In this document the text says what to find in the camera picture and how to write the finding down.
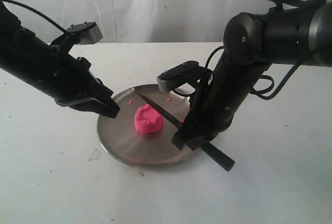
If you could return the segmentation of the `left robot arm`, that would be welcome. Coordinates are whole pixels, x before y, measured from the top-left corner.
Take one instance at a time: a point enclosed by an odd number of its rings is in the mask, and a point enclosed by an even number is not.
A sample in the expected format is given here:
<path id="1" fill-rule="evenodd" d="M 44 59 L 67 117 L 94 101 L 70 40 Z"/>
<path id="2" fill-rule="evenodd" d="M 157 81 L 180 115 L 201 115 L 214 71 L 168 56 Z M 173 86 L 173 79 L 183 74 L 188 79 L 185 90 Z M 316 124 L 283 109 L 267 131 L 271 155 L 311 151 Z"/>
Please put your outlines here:
<path id="1" fill-rule="evenodd" d="M 1 0 L 1 69 L 53 98 L 61 107 L 115 118 L 120 107 L 112 99 L 112 90 L 93 76 L 86 58 L 69 54 L 74 45 L 98 43 L 103 38 L 98 25 L 71 25 L 47 44 L 23 27 L 5 3 L 22 5 Z"/>

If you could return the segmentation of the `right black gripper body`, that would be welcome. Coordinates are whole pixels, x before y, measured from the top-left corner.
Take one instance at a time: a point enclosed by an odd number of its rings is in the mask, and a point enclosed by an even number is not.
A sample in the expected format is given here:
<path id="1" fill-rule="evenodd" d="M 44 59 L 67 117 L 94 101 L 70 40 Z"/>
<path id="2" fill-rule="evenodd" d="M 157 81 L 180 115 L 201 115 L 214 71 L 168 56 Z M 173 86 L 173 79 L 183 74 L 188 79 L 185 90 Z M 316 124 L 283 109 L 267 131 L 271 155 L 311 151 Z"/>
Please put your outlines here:
<path id="1" fill-rule="evenodd" d="M 188 125 L 213 134 L 226 130 L 251 88 L 270 66 L 264 61 L 239 65 L 224 52 L 212 72 L 212 81 L 186 117 Z"/>

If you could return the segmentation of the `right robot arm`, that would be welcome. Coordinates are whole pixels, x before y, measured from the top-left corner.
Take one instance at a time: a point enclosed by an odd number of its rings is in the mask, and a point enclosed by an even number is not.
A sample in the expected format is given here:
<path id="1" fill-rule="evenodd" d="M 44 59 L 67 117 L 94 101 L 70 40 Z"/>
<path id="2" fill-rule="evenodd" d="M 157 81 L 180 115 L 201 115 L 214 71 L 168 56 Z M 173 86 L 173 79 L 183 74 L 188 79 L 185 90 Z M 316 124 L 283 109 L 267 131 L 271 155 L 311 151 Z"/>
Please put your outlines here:
<path id="1" fill-rule="evenodd" d="M 179 65 L 159 76 L 173 91 L 194 87 L 190 110 L 172 138 L 195 150 L 232 123 L 249 94 L 274 98 L 301 65 L 331 66 L 331 3 L 327 0 L 275 0 L 264 15 L 242 12 L 224 32 L 223 53 L 214 69 Z"/>

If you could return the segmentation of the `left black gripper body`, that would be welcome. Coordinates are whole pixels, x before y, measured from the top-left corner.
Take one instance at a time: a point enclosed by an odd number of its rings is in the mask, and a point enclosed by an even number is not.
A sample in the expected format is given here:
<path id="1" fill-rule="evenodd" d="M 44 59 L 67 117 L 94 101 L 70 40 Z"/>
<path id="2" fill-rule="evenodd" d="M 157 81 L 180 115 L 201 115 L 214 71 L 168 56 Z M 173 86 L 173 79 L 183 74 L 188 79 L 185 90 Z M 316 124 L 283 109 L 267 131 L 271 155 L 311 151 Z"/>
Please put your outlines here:
<path id="1" fill-rule="evenodd" d="M 113 91 L 90 72 L 91 63 L 84 57 L 72 57 L 60 53 L 56 46 L 35 41 L 36 78 L 33 87 L 50 96 L 62 107 L 85 98 L 95 98 L 101 102 L 112 99 Z"/>

